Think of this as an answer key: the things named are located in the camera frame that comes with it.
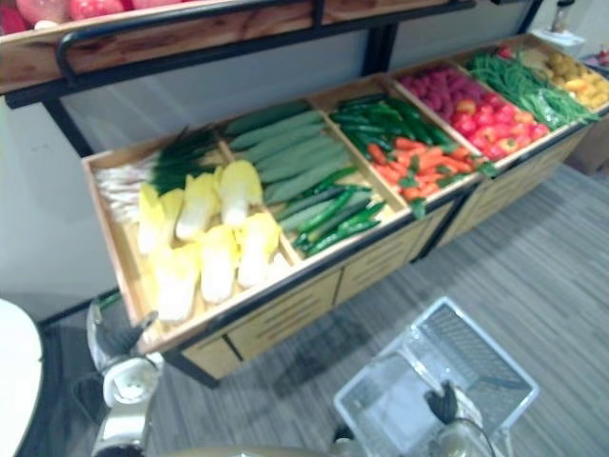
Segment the plastic crate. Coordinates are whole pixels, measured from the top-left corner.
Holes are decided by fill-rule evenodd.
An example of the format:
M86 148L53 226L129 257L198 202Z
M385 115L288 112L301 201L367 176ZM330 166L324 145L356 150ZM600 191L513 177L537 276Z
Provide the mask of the plastic crate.
M427 455L443 424L424 400L451 381L480 410L491 439L535 400L539 386L478 325L443 297L335 396L369 454Z

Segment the white table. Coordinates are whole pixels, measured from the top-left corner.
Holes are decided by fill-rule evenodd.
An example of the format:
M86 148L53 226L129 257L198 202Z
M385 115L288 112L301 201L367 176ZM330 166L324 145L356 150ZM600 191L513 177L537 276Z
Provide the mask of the white table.
M30 317L0 298L0 455L14 455L33 418L42 385L42 342Z

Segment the black metal rail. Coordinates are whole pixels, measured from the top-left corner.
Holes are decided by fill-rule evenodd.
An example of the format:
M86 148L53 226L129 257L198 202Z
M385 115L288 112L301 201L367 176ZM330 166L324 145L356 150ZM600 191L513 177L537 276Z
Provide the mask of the black metal rail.
M276 4L277 1L278 0L266 0L266 2L269 4ZM251 1L245 3L247 3L250 8L253 4ZM315 21L318 21L318 23L314 24L313 27L310 29L297 30L288 33L282 33L279 35L273 35L214 48L206 48L204 50L183 52L166 57L159 57L156 59L150 59L142 62L134 62L119 67L90 71L84 74L77 75L74 73L68 61L68 50L74 43L82 42L85 39L97 36L104 36L108 33L113 33L114 30L125 32L145 27L154 27L159 24L168 24L171 23L171 21L173 20L185 21L192 19L193 17L192 15L182 13L181 10L168 11L158 13L154 16L146 16L143 19L123 21L116 25L99 26L98 28L92 30L79 30L66 35L61 40L60 47L57 51L57 65L64 73L64 79L49 81L47 83L32 86L29 88L14 90L10 93L7 93L5 99L9 107L19 108L33 103L46 102L48 100L64 97L66 95L77 93L83 90L100 88L102 86L135 79L142 76L148 76L163 71L182 69L194 65L200 65L204 63L227 59L229 57L250 54L252 52L258 52L261 50L271 50L283 46L303 43L306 41L318 40L321 38L326 38L342 33L348 33L351 31L370 30L373 28L380 28L390 25L396 26L398 23L406 20L412 20L436 14L443 14L457 10L468 10L476 6L475 0L452 1L450 3L438 5L435 7L394 12L390 14L371 16L354 21L345 21L338 24L330 24L324 26L321 24L321 15L317 12L319 11L319 5L321 5L321 3L321 0L318 1L318 7L314 9L314 19ZM220 14L225 12L226 10L196 10L194 12L191 12L190 14L197 14L196 17L203 17L207 15L212 15L212 13ZM175 19L169 20L166 18L167 15ZM391 46L386 47L383 53L380 55L386 60L387 64L388 58L385 55L390 55L391 49Z

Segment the white wall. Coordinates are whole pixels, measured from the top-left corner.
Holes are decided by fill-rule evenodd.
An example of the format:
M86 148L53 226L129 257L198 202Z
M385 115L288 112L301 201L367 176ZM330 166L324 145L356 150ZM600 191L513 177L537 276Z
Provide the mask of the white wall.
M546 0L531 29L548 29L556 12L556 1ZM580 55L596 53L609 45L609 0L577 0L569 10L569 30L586 39Z
M513 33L525 5L400 27L392 66ZM115 148L341 84L359 74L357 32L66 97L95 150ZM40 106L0 106L0 296L37 318L113 287L79 159Z

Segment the gray carpet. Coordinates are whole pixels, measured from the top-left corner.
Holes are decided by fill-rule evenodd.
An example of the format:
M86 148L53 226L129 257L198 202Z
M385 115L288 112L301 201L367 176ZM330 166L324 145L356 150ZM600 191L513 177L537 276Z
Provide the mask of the gray carpet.
M609 181L562 167L508 209L394 272L208 390L169 368L150 455L251 443L326 449L334 394L429 304L448 295L540 384L512 429L518 456L607 455ZM28 455L86 456L94 427L68 397L88 369L83 315L49 329L56 381Z

